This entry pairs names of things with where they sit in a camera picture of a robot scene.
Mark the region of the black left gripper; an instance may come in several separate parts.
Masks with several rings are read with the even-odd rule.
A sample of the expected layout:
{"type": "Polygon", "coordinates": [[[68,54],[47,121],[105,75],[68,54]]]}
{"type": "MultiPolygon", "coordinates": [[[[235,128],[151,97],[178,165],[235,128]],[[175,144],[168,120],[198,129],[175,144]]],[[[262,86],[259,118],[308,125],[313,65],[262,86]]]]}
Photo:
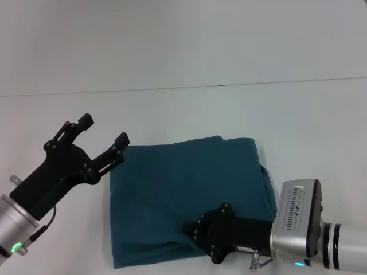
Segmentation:
{"type": "Polygon", "coordinates": [[[44,162],[10,193],[10,198],[36,220],[41,220],[78,184],[95,185],[105,174],[124,162],[123,150],[130,143],[125,132],[93,160],[84,150],[72,144],[93,124],[92,116],[88,113],[77,123],[65,122],[55,137],[45,143],[44,162]]]}

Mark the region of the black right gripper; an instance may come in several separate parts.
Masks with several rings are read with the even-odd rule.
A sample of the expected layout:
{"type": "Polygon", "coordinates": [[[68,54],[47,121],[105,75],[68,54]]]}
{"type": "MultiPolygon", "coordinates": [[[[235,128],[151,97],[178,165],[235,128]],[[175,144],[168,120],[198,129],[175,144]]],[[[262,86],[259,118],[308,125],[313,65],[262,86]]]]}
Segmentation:
{"type": "Polygon", "coordinates": [[[214,264],[221,264],[231,252],[252,253],[269,257],[272,222],[236,216],[229,202],[201,214],[196,220],[184,221],[182,232],[193,235],[194,243],[214,264]],[[210,225],[210,236],[200,235],[210,225]]]}

